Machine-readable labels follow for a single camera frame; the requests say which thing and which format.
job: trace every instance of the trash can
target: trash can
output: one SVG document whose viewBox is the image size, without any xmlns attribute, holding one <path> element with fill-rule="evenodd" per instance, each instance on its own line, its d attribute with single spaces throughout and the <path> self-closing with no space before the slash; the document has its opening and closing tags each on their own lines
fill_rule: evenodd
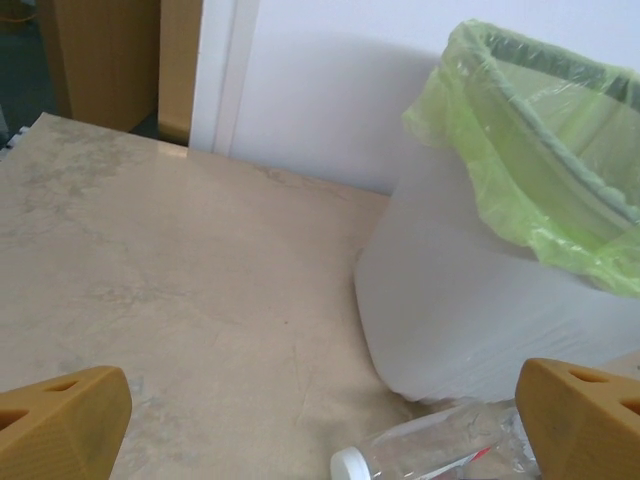
<svg viewBox="0 0 640 480">
<path fill-rule="evenodd" d="M 356 267 L 392 390 L 498 400 L 526 358 L 640 346 L 639 112 L 632 71 L 478 21 L 452 32 L 405 114 L 427 158 Z"/>
</svg>

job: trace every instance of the trash bag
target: trash bag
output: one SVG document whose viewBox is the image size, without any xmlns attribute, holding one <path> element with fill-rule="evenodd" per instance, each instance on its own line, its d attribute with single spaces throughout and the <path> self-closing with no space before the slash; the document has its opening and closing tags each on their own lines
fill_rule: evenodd
<svg viewBox="0 0 640 480">
<path fill-rule="evenodd" d="M 405 112 L 466 163 L 478 212 L 540 262 L 640 297 L 640 77 L 479 21 Z"/>
</svg>

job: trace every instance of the plastic bottle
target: plastic bottle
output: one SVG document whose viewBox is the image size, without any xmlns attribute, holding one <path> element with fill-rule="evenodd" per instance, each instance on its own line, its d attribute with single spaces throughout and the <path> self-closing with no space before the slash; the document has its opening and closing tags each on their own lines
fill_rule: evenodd
<svg viewBox="0 0 640 480">
<path fill-rule="evenodd" d="M 474 402 L 422 417 L 334 454 L 331 478 L 462 479 L 465 465 L 492 449 L 503 455 L 508 473 L 535 478 L 528 476 L 535 474 L 537 467 L 524 453 L 526 437 L 522 438 L 524 432 L 514 427 L 518 420 L 512 400 L 495 404 Z"/>
</svg>

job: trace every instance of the dark floor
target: dark floor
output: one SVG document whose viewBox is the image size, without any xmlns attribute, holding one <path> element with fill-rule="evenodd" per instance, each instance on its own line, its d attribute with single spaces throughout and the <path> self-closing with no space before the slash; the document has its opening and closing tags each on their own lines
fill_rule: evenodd
<svg viewBox="0 0 640 480">
<path fill-rule="evenodd" d="M 20 127 L 31 126 L 42 112 L 57 113 L 36 22 L 29 22 L 16 33 L 0 33 L 0 65 L 0 105 L 9 138 Z M 131 133 L 158 138 L 157 115 L 147 117 Z"/>
</svg>

